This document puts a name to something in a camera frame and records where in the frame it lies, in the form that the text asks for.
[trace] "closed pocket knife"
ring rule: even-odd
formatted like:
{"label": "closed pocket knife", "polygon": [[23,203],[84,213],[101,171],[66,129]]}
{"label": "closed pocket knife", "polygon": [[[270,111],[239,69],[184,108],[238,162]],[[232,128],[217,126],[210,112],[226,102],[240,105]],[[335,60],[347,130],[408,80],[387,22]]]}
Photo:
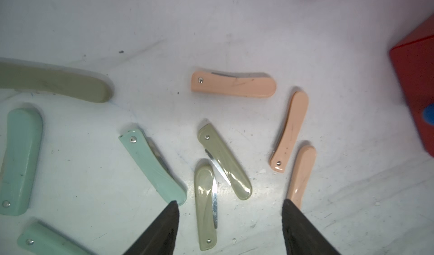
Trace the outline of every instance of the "closed pocket knife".
{"label": "closed pocket knife", "polygon": [[153,144],[146,140],[143,132],[133,129],[121,135],[119,140],[160,196],[167,203],[176,200],[181,206],[187,199],[187,192],[169,174],[161,156],[155,148],[151,149]]}
{"label": "closed pocket knife", "polygon": [[208,164],[199,167],[194,174],[194,197],[199,247],[205,251],[217,243],[217,183],[213,169]]}
{"label": "closed pocket knife", "polygon": [[276,172],[285,172],[286,165],[290,159],[294,145],[296,144],[301,125],[307,112],[309,98],[306,93],[297,91],[292,96],[288,117],[279,145],[270,158],[269,165]]}
{"label": "closed pocket knife", "polygon": [[30,225],[19,236],[17,244],[20,248],[36,255],[90,255],[89,252],[39,222]]}
{"label": "closed pocket knife", "polygon": [[27,211],[38,162],[42,118],[33,109],[19,108],[7,115],[6,153],[0,173],[0,214]]}
{"label": "closed pocket knife", "polygon": [[113,95],[110,86],[100,79],[4,62],[0,62],[0,89],[45,91],[97,103]]}
{"label": "closed pocket knife", "polygon": [[250,198],[252,185],[249,178],[211,124],[199,130],[198,140],[236,196],[241,200]]}
{"label": "closed pocket knife", "polygon": [[303,146],[297,154],[286,198],[290,199],[298,209],[301,209],[301,201],[306,190],[307,181],[312,173],[315,159],[316,149],[310,145]]}
{"label": "closed pocket knife", "polygon": [[268,98],[276,92],[276,82],[268,76],[235,77],[229,74],[196,71],[191,76],[191,91]]}

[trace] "rivet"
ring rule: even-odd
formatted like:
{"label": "rivet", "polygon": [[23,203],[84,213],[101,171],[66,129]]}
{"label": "rivet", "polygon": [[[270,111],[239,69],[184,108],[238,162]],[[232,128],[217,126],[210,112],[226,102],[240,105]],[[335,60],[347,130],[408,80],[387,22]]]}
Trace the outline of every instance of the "rivet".
{"label": "rivet", "polygon": [[4,208],[9,208],[9,206],[10,206],[10,202],[9,202],[8,200],[5,200],[5,201],[3,201],[2,206],[3,206]]}

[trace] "red block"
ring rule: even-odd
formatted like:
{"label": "red block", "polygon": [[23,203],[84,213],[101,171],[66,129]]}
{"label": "red block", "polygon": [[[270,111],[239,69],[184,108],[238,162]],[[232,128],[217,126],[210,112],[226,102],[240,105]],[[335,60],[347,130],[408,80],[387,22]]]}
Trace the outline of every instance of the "red block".
{"label": "red block", "polygon": [[389,52],[426,151],[434,157],[434,126],[422,111],[434,103],[434,15]]}

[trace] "mint green knife handle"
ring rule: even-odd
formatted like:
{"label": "mint green knife handle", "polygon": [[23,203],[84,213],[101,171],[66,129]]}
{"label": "mint green knife handle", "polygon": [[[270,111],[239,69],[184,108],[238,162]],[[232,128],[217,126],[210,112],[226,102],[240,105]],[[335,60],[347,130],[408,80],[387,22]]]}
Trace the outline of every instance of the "mint green knife handle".
{"label": "mint green knife handle", "polygon": [[250,198],[252,185],[249,178],[211,124],[199,130],[198,140],[220,164],[236,196],[242,200]]}
{"label": "mint green knife handle", "polygon": [[29,207],[42,136],[41,116],[20,108],[7,115],[7,142],[0,183],[0,214],[22,215]]}
{"label": "mint green knife handle", "polygon": [[201,251],[213,248],[217,244],[213,220],[213,181],[214,173],[210,165],[200,167],[194,174],[194,197]]}
{"label": "mint green knife handle", "polygon": [[178,205],[181,206],[187,199],[187,192],[160,164],[142,131],[133,129],[121,135],[119,140],[160,196],[167,203],[176,200]]}
{"label": "mint green knife handle", "polygon": [[90,255],[66,238],[35,222],[18,237],[18,246],[37,255]]}
{"label": "mint green knife handle", "polygon": [[47,91],[98,103],[110,100],[113,95],[109,85],[100,79],[3,62],[0,62],[0,89]]}

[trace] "scratched white surface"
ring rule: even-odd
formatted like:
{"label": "scratched white surface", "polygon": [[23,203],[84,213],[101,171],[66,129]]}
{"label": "scratched white surface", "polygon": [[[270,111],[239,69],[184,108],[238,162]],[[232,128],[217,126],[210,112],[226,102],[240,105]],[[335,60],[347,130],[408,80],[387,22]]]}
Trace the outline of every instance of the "scratched white surface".
{"label": "scratched white surface", "polygon": [[[434,159],[418,138],[388,50],[434,0],[0,0],[0,57],[100,73],[105,104],[1,90],[7,113],[29,103],[44,120],[30,208],[0,216],[0,254],[42,220],[98,255],[120,255],[165,207],[118,135],[137,124],[188,187],[176,255],[285,254],[285,174],[267,161],[295,86],[310,97],[299,141],[318,158],[302,211],[344,254],[434,253]],[[266,72],[269,99],[190,92],[196,68]],[[198,245],[193,171],[207,118],[251,178],[240,201],[222,179],[218,243]]]}

